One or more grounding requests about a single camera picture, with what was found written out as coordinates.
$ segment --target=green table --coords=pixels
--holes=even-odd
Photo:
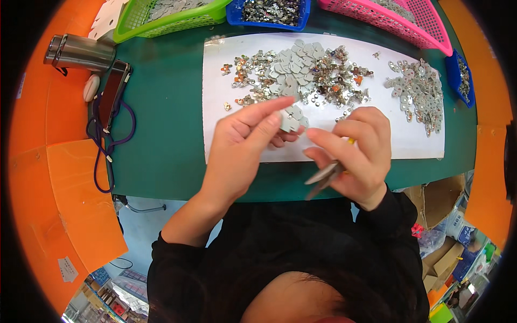
[[[442,74],[445,106],[445,156],[442,160],[393,160],[386,182],[391,189],[409,187],[457,175],[474,168],[476,108],[468,109],[446,82],[444,54],[420,50],[382,29],[320,9],[314,1],[304,33],[328,32],[378,44],[414,58],[424,58]],[[441,7],[434,3],[452,46],[461,46]],[[133,38],[117,48],[117,58],[130,63],[134,73],[124,100],[134,109],[136,131],[111,155],[113,193],[160,199],[187,200],[203,180],[205,157],[202,120],[203,43],[213,35],[226,37],[284,32],[281,29],[230,26],[199,27],[156,38]],[[129,133],[131,119],[124,109],[113,121],[115,139]],[[313,162],[263,163],[248,193],[239,201],[303,199],[303,182],[317,170]],[[319,198],[337,197],[327,189]]]

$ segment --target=floor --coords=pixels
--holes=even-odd
[[[163,199],[143,198],[128,196],[128,203],[136,209],[148,209],[161,207],[163,204],[167,206],[166,210],[154,211],[151,213],[136,213],[123,207],[119,211],[119,218],[124,228],[124,239],[129,251],[120,256],[133,262],[132,270],[147,275],[149,265],[151,264],[151,244],[158,238],[158,233],[170,217],[185,204],[185,201],[171,201]],[[352,214],[357,215],[358,210],[352,205]],[[207,245],[219,234],[221,230],[222,220],[210,233]],[[110,277],[118,276],[122,269],[115,267],[128,267],[129,262],[121,259],[115,259],[104,265],[104,269]]]

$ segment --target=white work mat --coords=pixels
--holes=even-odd
[[[374,71],[373,78],[365,77],[361,86],[356,86],[360,90],[368,88],[372,101],[363,104],[355,103],[355,107],[375,106],[388,117],[391,123],[392,159],[442,158],[444,156],[445,117],[442,121],[441,132],[439,134],[433,132],[430,137],[427,137],[425,125],[416,122],[415,117],[412,122],[407,122],[406,114],[400,110],[400,99],[391,96],[392,88],[384,87],[386,77],[401,76],[400,73],[395,73],[389,68],[389,61],[396,63],[398,60],[407,60],[409,63],[415,63],[416,59],[375,44],[349,38],[320,34],[271,33],[222,38],[205,43],[203,53],[203,138],[206,162],[208,162],[216,122],[241,109],[242,106],[238,105],[235,99],[250,94],[249,91],[252,89],[252,86],[232,88],[236,76],[235,66],[230,68],[230,74],[223,76],[221,72],[223,65],[234,65],[234,57],[240,57],[243,54],[251,57],[259,50],[264,52],[273,50],[279,53],[281,50],[290,49],[296,39],[301,39],[305,43],[319,42],[323,48],[331,50],[345,45],[350,61]],[[381,52],[379,60],[372,57],[373,53],[378,51]],[[250,78],[256,80],[257,76],[252,74]],[[338,109],[334,103],[323,105],[321,104],[323,100],[324,96],[319,95],[317,102],[320,102],[320,106],[316,106],[310,101],[308,105],[304,105],[301,101],[296,105],[303,110],[303,115],[308,117],[310,127],[330,131],[336,124],[335,119],[342,116],[346,108]],[[224,102],[231,105],[230,111],[224,109]],[[310,161],[302,151],[311,146],[314,144],[303,134],[296,142],[285,143],[283,148],[269,145],[261,155],[261,162]]]

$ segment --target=blue bin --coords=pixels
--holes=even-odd
[[[469,84],[470,84],[470,91],[467,94],[468,99],[470,100],[469,103],[465,100],[463,95],[460,92],[460,85],[461,85],[461,76],[460,76],[460,66],[458,65],[458,58],[465,63],[465,66],[467,67],[468,75],[470,76]],[[476,97],[474,96],[474,84],[472,83],[472,73],[470,72],[470,68],[467,65],[467,62],[465,59],[458,53],[456,49],[452,52],[452,56],[445,57],[445,68],[447,69],[447,83],[449,83],[449,86],[458,94],[460,97],[460,100],[465,102],[467,107],[470,109],[471,107],[476,104]]]
[[[226,6],[226,20],[228,20],[230,25],[280,28],[300,32],[305,28],[307,19],[309,19],[309,14],[311,12],[311,0],[300,0],[300,18],[298,18],[297,26],[286,26],[268,22],[249,22],[241,21],[243,4],[244,0],[233,0]]]

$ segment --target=white oval object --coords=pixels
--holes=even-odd
[[[99,89],[100,85],[100,77],[99,75],[93,74],[90,76],[88,81],[86,81],[83,90],[83,98],[84,102],[90,102],[93,100],[95,93]]]

